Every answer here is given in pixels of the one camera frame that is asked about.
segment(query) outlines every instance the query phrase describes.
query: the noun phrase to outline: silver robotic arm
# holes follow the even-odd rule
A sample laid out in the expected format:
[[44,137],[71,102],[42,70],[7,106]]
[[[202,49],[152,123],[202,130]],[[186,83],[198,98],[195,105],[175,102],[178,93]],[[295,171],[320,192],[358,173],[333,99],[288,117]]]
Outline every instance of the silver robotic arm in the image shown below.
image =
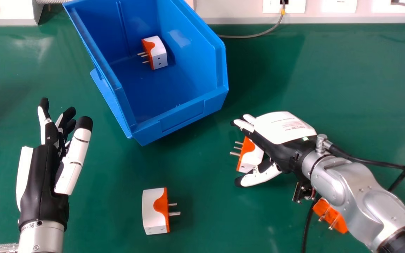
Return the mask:
[[93,122],[89,117],[76,122],[76,110],[70,107],[54,123],[48,109],[48,99],[43,98],[37,109],[41,145],[21,148],[16,185],[19,243],[0,245],[0,253],[63,251],[69,195],[84,163]]
[[[237,178],[236,186],[248,187],[281,173],[294,173],[298,179],[295,202],[314,200],[317,192],[342,215],[349,232],[372,252],[405,253],[405,205],[381,187],[364,165],[391,164],[351,157],[289,112],[257,118],[245,114],[232,125],[270,157]],[[405,176],[405,166],[393,166],[403,173],[390,190]]]

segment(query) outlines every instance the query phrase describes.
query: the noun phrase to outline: blue storage bin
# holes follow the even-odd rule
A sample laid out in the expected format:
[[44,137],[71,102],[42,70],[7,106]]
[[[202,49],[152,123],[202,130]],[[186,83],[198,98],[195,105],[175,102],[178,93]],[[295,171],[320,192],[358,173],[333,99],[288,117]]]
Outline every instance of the blue storage bin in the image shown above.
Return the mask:
[[[183,0],[64,3],[95,69],[90,73],[128,138],[141,145],[219,110],[229,90],[225,46]],[[158,35],[168,66],[137,56]]]

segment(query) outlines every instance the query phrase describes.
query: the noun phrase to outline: bin floor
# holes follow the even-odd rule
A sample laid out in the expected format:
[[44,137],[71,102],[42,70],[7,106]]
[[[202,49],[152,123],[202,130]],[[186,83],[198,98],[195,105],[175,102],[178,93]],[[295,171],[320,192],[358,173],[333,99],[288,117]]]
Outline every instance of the bin floor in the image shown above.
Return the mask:
[[132,57],[111,64],[121,82],[137,123],[184,104],[207,91],[198,90],[176,65],[151,70],[144,58]]

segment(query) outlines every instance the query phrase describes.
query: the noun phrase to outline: orange and white plug adapter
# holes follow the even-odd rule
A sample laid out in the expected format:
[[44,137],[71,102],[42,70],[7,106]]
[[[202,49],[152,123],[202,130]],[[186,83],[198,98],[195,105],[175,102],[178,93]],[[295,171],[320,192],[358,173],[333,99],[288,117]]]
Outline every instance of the orange and white plug adapter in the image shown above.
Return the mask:
[[230,152],[231,155],[239,157],[237,171],[248,173],[262,162],[264,155],[263,150],[255,145],[249,138],[245,137],[243,142],[236,141],[235,144],[241,145],[241,148],[234,146],[234,149],[239,149],[240,153]]
[[143,228],[147,235],[166,234],[170,232],[169,216],[180,212],[168,212],[168,207],[177,203],[168,203],[167,188],[146,189],[142,197]]
[[147,57],[143,64],[149,63],[152,70],[168,66],[167,49],[159,36],[142,39],[143,52],[137,53],[141,57]]

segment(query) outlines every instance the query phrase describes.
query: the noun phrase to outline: green table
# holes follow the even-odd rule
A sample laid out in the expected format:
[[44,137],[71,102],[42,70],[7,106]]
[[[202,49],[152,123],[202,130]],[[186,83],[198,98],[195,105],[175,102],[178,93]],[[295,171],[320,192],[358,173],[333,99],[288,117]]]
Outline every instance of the green table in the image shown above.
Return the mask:
[[[125,138],[90,78],[93,68],[66,13],[39,27],[0,27],[0,243],[18,241],[15,181],[21,146],[40,142],[37,104],[69,106],[94,120],[84,169],[70,198],[64,251],[298,252],[310,203],[291,202],[295,177],[239,189],[229,122],[288,110],[357,156],[405,164],[405,24],[285,25],[225,40],[230,92],[220,112],[148,146]],[[257,32],[266,26],[214,27]],[[399,171],[372,168],[383,186]],[[143,189],[167,186],[182,215],[171,233],[146,236]],[[405,181],[396,194],[405,202]],[[350,234],[313,222],[308,252],[368,252]]]

